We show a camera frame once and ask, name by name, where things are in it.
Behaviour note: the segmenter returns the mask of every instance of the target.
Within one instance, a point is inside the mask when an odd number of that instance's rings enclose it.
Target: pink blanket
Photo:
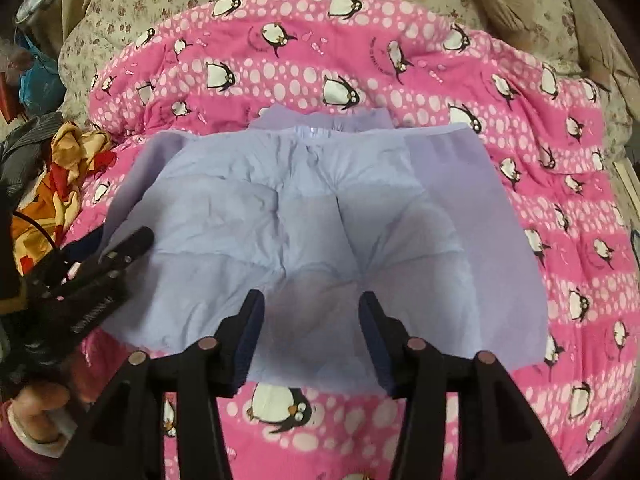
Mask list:
[[[558,78],[529,54],[402,0],[211,2],[150,28],[95,76],[92,121],[123,143],[116,165],[85,185],[71,237],[104,219],[148,136],[242,130],[274,102],[329,114],[388,107],[397,126],[462,121],[478,133],[548,291],[546,359],[513,376],[576,470],[607,441],[628,397],[640,321],[636,264],[600,155],[593,83]],[[101,335],[88,350],[105,375],[118,363]],[[280,478],[284,463],[296,478],[388,476],[402,402],[273,388],[270,414],[261,415],[252,397],[266,390],[256,388],[218,403],[236,479]],[[170,406],[166,414],[167,472],[175,478]],[[452,396],[447,479],[457,419]]]

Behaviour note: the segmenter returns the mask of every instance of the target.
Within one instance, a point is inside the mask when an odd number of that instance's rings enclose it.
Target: red cloth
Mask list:
[[[0,449],[6,456],[2,460],[11,460],[20,472],[20,480],[49,480],[57,460],[34,453],[20,442],[9,425],[6,402],[0,407]]]

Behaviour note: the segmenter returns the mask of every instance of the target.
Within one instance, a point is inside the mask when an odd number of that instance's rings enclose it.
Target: crumpled fabric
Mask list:
[[[180,352],[259,288],[266,316],[249,380],[376,392],[357,315],[373,290],[444,353],[490,349],[510,369],[544,357],[536,259],[463,124],[161,132],[111,203],[103,253],[142,226],[154,246],[103,324],[136,347]]]
[[[51,141],[51,165],[36,188],[32,202],[20,212],[37,221],[58,246],[80,212],[79,186],[85,176],[110,165],[111,137],[106,132],[83,133],[73,123],[63,124]],[[12,222],[14,258],[25,274],[52,249],[42,233],[27,221]]]

